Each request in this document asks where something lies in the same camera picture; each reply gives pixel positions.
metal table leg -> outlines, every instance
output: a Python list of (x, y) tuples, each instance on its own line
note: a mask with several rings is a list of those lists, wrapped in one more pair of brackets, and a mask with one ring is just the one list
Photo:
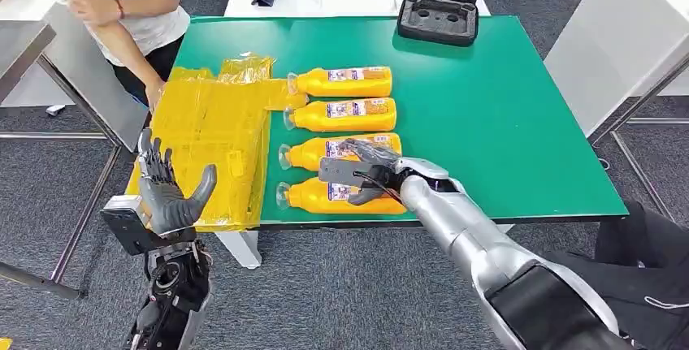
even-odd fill
[(21, 283), (23, 285), (28, 285), (30, 287), (35, 287), (42, 289), (44, 291), (52, 292), (58, 296), (62, 296), (66, 299), (78, 299), (81, 293), (76, 289), (71, 287), (66, 287), (60, 283), (50, 281), (49, 279), (44, 279), (38, 277), (37, 275), (31, 274), (14, 266), (7, 265), (0, 262), (0, 277), (4, 279), (9, 279), (16, 283)]
[(79, 239), (84, 234), (86, 224), (93, 213), (93, 209), (100, 197), (105, 182), (107, 181), (110, 172), (112, 171), (115, 161), (119, 156), (119, 152), (123, 146), (115, 133), (102, 121), (100, 116), (91, 108), (88, 102), (77, 92), (74, 86), (67, 80), (67, 78), (60, 72), (60, 70), (45, 56), (41, 55), (37, 60), (38, 64), (45, 70), (50, 78), (67, 94), (79, 107), (79, 109), (87, 115), (97, 126), (101, 132), (0, 132), (0, 140), (103, 140), (108, 139), (113, 144), (110, 155), (106, 161), (101, 174), (98, 176), (96, 185), (86, 202), (86, 207), (81, 212), (81, 216), (76, 222), (74, 231), (72, 232), (67, 246), (65, 246), (58, 263), (53, 270), (50, 279), (44, 279), (34, 274), (30, 274), (24, 270), (14, 266), (7, 265), (0, 262), (0, 277), (16, 281), (35, 287), (56, 295), (76, 299), (81, 296), (81, 292), (74, 288), (62, 285), (62, 279), (67, 269), (67, 264), (72, 259)]
[(644, 173), (644, 169), (641, 168), (641, 165), (636, 161), (634, 156), (632, 155), (631, 151), (629, 150), (629, 147), (627, 147), (626, 143), (622, 139), (622, 136), (618, 132), (619, 128), (628, 123), (628, 124), (651, 124), (651, 125), (660, 125), (660, 124), (689, 124), (689, 119), (678, 119), (678, 118), (637, 118), (633, 119), (632, 116), (641, 109), (642, 106), (646, 105), (648, 102), (650, 102), (653, 97), (655, 97), (657, 94), (662, 92), (670, 83), (672, 83), (675, 78), (677, 78), (680, 74), (685, 72), (686, 69), (689, 68), (689, 54), (684, 56), (676, 65), (672, 67), (671, 70), (669, 70), (664, 76), (662, 76), (658, 82), (656, 82), (653, 87), (651, 87), (643, 96), (639, 98), (628, 110), (626, 110), (617, 120), (615, 120), (614, 123), (612, 123), (609, 127), (604, 129), (601, 133), (599, 133), (597, 136), (595, 136), (592, 140), (591, 145), (596, 146), (598, 142), (600, 141), (603, 136), (606, 134), (610, 134), (611, 137), (615, 140), (615, 143), (617, 146), (620, 148), (622, 153), (624, 154), (625, 158), (627, 161), (630, 163), (632, 170), (634, 170), (634, 173), (636, 176), (639, 178), (641, 181), (641, 184), (643, 184), (643, 187), (646, 189), (648, 194), (651, 196), (653, 199), (653, 202), (656, 204), (658, 209), (665, 215), (666, 217), (673, 219), (672, 214), (667, 208), (667, 205), (663, 202), (661, 199), (661, 196), (658, 194), (658, 191), (653, 187), (651, 184), (651, 180), (646, 176), (646, 173)]
[(76, 244), (79, 243), (79, 239), (81, 238), (81, 235), (84, 233), (86, 223), (88, 222), (89, 218), (91, 217), (91, 214), (93, 213), (93, 208), (96, 206), (96, 201), (101, 196), (103, 186), (105, 185), (107, 178), (110, 175), (110, 172), (112, 171), (112, 167), (115, 165), (115, 161), (117, 160), (117, 156), (119, 155), (119, 151), (121, 149), (122, 147), (117, 145), (113, 147), (110, 151), (110, 156), (107, 159), (106, 165), (103, 167), (101, 174), (98, 176), (96, 186), (93, 187), (91, 196), (89, 197), (89, 200), (86, 202), (86, 208), (84, 208), (84, 211), (81, 212), (81, 216), (79, 217), (79, 220), (76, 222), (76, 227), (74, 228), (74, 231), (72, 232), (69, 241), (67, 242), (67, 246), (63, 250), (62, 255), (60, 255), (58, 264), (55, 267), (55, 270), (53, 270), (53, 274), (50, 276), (50, 281), (54, 281), (56, 283), (62, 281), (65, 269), (67, 268), (67, 263), (69, 263), (70, 259), (72, 259), (72, 255), (74, 255)]

open case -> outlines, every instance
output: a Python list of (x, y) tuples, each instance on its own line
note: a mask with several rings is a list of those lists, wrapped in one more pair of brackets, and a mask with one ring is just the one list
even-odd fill
[(397, 33), (442, 44), (471, 45), (479, 33), (476, 0), (404, 0)]

stack of plastic bags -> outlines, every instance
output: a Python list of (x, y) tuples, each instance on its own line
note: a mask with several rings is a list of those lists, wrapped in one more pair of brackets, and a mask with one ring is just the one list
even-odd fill
[[(304, 94), (290, 94), (286, 80), (273, 80), (272, 58), (246, 54), (228, 59), (218, 78), (208, 69), (176, 67), (165, 86), (151, 128), (161, 148), (172, 149), (175, 176), (185, 196), (214, 163), (218, 184), (196, 223), (199, 231), (237, 231), (260, 221), (266, 184), (269, 110), (304, 106)], [(127, 194), (138, 194), (138, 167)]]

bottle cap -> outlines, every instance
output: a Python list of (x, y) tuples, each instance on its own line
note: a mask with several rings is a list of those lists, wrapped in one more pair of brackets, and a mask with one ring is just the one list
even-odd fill
[(282, 170), (287, 170), (292, 167), (292, 161), (289, 159), (289, 150), (292, 147), (288, 145), (281, 145), (278, 149), (278, 161)]
[(290, 207), (289, 185), (285, 182), (280, 182), (278, 184), (278, 188), (275, 192), (275, 202), (281, 210), (286, 210)]
[(284, 127), (288, 131), (293, 130), (297, 125), (294, 123), (294, 110), (292, 108), (287, 108), (283, 113)]
[(297, 74), (290, 72), (289, 74), (287, 74), (287, 93), (293, 96), (298, 92), (299, 90), (297, 90)]

bottle label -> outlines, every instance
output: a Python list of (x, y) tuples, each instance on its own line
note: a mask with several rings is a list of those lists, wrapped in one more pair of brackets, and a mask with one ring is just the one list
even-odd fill
[[(367, 137), (356, 137), (354, 139), (372, 142), (377, 145), (383, 145), (390, 149), (392, 148), (392, 141), (388, 135), (372, 135)], [(348, 149), (341, 149), (340, 143), (342, 143), (342, 140), (327, 140), (325, 142), (326, 158), (344, 158), (348, 157), (349, 155), (354, 155), (354, 153)]]
[(388, 112), (388, 104), (383, 98), (371, 100), (328, 102), (327, 117), (382, 115)]
[(327, 79), (340, 80), (382, 80), (385, 78), (384, 67), (357, 67), (342, 70), (328, 70)]
[(352, 194), (359, 193), (359, 188), (343, 184), (328, 184), (327, 199), (329, 201), (347, 201)]

